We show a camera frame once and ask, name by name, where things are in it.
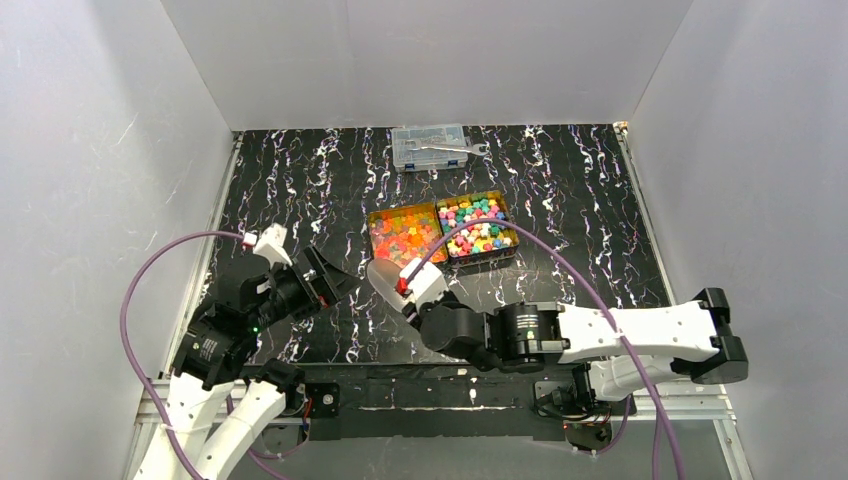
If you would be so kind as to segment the translucent plastic scoop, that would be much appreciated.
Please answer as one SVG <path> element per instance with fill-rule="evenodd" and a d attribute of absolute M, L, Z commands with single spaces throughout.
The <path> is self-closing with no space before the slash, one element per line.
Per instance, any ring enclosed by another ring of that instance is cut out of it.
<path fill-rule="evenodd" d="M 366 269 L 366 277 L 377 294 L 395 311 L 402 313 L 408 305 L 403 294 L 397 291 L 402 269 L 394 262 L 372 259 Z"/>

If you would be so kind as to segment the tin of orange gummy candies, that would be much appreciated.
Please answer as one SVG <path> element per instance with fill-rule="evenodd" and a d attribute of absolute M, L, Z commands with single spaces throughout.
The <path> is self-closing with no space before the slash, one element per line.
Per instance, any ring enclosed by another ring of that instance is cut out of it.
<path fill-rule="evenodd" d="M 367 215 L 373 257 L 400 267 L 422 258 L 443 236 L 432 203 L 419 203 L 374 211 Z"/>

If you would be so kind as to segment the tin of multicolour star candies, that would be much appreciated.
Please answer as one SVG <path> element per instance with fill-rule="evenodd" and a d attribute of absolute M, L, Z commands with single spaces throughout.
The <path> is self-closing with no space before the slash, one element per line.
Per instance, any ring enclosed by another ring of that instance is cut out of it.
<path fill-rule="evenodd" d="M 508 202 L 499 190 L 463 194 L 438 200 L 435 211 L 444 234 L 448 264 L 461 268 L 506 261 L 519 246 L 516 232 L 492 220 L 511 219 Z"/>

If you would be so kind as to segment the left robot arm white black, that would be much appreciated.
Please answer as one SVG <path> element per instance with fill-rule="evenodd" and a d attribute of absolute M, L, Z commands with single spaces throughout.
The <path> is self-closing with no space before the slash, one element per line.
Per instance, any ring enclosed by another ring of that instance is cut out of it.
<path fill-rule="evenodd" d="M 305 381 L 303 370 L 275 358 L 246 373 L 259 335 L 337 304 L 358 282 L 313 246 L 295 258 L 278 247 L 234 258 L 180 342 L 157 407 L 166 417 L 136 478 L 227 478 Z"/>

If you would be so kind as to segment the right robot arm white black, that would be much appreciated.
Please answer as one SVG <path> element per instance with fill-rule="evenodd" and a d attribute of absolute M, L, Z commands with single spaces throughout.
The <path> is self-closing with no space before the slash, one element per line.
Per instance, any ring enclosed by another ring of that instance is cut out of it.
<path fill-rule="evenodd" d="M 578 409 L 621 401 L 645 384 L 682 378 L 732 384 L 749 376 L 721 288 L 705 288 L 671 307 L 608 312 L 555 302 L 478 312 L 449 291 L 423 299 L 396 294 L 393 306 L 426 348 L 480 371 L 529 374 L 548 365 L 571 366 L 569 401 Z"/>

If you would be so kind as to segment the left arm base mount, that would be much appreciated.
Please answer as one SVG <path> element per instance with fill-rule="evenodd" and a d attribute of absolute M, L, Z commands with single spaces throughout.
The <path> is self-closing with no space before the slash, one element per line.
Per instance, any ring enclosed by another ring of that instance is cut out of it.
<path fill-rule="evenodd" d="M 234 404 L 230 415 L 253 425 L 295 424 L 339 414 L 338 383 L 295 383 L 278 386 L 269 381 L 252 382 Z"/>

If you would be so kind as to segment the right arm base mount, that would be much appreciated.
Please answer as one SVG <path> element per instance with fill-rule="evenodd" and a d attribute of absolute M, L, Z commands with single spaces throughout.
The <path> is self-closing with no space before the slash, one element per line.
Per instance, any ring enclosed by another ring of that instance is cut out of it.
<path fill-rule="evenodd" d="M 632 395 L 624 400 L 597 400 L 584 385 L 542 380 L 534 383 L 531 410 L 539 417 L 561 423 L 573 450 L 597 456 L 622 437 L 637 409 Z"/>

